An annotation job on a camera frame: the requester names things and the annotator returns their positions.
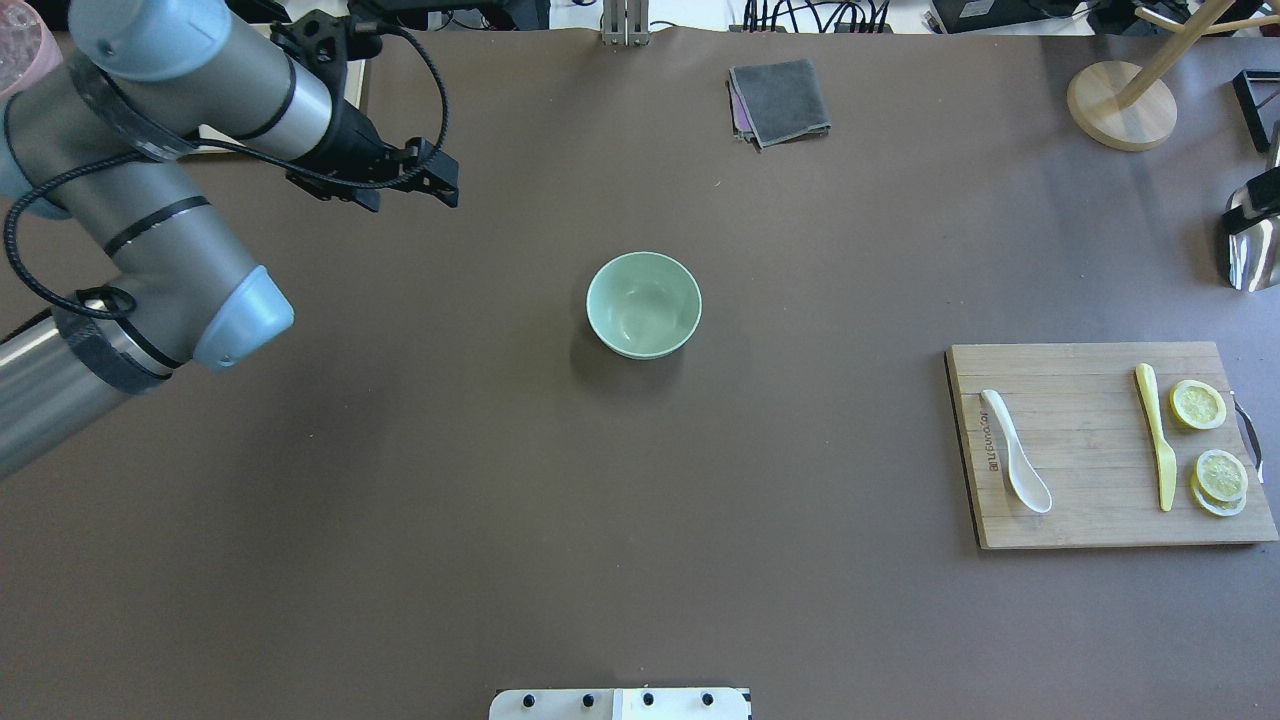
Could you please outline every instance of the knife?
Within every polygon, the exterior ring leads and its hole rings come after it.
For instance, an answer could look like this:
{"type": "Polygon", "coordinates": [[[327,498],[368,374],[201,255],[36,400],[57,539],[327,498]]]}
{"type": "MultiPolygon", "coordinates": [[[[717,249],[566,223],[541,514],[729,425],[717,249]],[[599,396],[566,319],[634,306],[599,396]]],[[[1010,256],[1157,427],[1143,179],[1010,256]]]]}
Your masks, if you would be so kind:
{"type": "Polygon", "coordinates": [[[1174,488],[1178,486],[1178,457],[1165,439],[1165,427],[1160,421],[1160,389],[1156,387],[1156,370],[1146,363],[1139,363],[1134,370],[1138,377],[1138,395],[1142,407],[1147,411],[1147,424],[1151,425],[1151,443],[1156,447],[1156,477],[1160,480],[1160,509],[1169,512],[1174,509],[1174,488]]]}

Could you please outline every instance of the cutting board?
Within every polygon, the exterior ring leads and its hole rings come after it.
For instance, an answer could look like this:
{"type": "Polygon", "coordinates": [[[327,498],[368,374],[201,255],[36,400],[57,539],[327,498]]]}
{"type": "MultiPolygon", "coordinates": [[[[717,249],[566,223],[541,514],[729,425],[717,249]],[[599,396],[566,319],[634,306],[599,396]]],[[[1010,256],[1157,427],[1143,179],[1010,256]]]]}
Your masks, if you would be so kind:
{"type": "Polygon", "coordinates": [[[1231,387],[1215,343],[955,345],[946,360],[982,547],[1277,539],[1271,509],[1235,423],[1231,387]],[[1156,369],[1165,437],[1178,455],[1178,492],[1169,512],[1160,510],[1156,454],[1134,379],[1139,363],[1156,369]],[[1193,430],[1174,419],[1169,391],[1185,378],[1222,393],[1226,423],[1193,430]],[[1027,456],[1053,495],[1053,509],[1043,515],[1009,489],[1005,439],[979,396],[986,388],[1005,398],[1027,456]],[[1215,447],[1239,457],[1249,473],[1244,510],[1234,518],[1210,515],[1190,495],[1196,459],[1215,447]]]}

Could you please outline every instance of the white spoon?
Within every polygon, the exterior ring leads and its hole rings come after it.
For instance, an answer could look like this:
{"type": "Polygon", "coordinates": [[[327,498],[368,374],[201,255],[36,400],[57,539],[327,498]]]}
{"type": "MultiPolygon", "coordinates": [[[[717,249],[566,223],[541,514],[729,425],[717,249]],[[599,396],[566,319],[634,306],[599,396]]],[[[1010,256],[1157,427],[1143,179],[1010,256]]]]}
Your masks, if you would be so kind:
{"type": "Polygon", "coordinates": [[[1053,507],[1053,497],[1023,452],[1023,443],[1018,439],[1018,430],[1014,429],[1014,419],[1009,416],[1009,407],[1005,407],[1005,398],[993,389],[982,391],[982,398],[996,414],[1000,429],[1005,433],[1005,443],[1009,446],[1009,484],[1012,486],[1014,495],[1036,512],[1048,512],[1050,507],[1053,507]]]}

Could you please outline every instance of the folded cloth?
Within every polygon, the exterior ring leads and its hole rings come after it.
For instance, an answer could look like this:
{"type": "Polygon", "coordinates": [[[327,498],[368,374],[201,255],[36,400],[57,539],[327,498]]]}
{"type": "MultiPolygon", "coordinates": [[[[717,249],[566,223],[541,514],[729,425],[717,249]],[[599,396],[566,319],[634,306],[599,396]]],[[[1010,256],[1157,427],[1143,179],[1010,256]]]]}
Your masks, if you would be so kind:
{"type": "Polygon", "coordinates": [[[831,115],[827,114],[827,102],[822,99],[818,72],[812,60],[736,65],[728,69],[728,77],[735,126],[739,124],[739,110],[750,124],[750,133],[739,135],[754,136],[760,147],[803,135],[824,135],[831,129],[831,115]]]}

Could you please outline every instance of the light blue joint cap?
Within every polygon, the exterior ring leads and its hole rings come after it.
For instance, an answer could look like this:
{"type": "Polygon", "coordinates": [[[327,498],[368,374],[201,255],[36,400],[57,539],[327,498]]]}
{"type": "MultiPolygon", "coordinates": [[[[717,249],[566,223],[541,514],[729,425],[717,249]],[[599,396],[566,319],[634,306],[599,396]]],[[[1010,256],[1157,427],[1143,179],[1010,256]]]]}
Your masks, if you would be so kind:
{"type": "Polygon", "coordinates": [[[113,76],[160,82],[198,69],[232,35],[223,0],[74,0],[72,38],[113,76]]]}
{"type": "MultiPolygon", "coordinates": [[[[18,164],[18,158],[13,155],[13,147],[9,145],[9,102],[12,101],[13,97],[9,97],[5,100],[4,108],[0,109],[0,195],[18,200],[31,192],[31,181],[27,179],[27,173],[22,172],[22,165],[18,164]]],[[[72,217],[70,213],[44,197],[32,202],[27,211],[51,220],[65,220],[72,217]]]]}
{"type": "Polygon", "coordinates": [[[275,287],[266,268],[244,275],[200,336],[196,361],[220,373],[262,347],[293,324],[293,306],[275,287]]]}

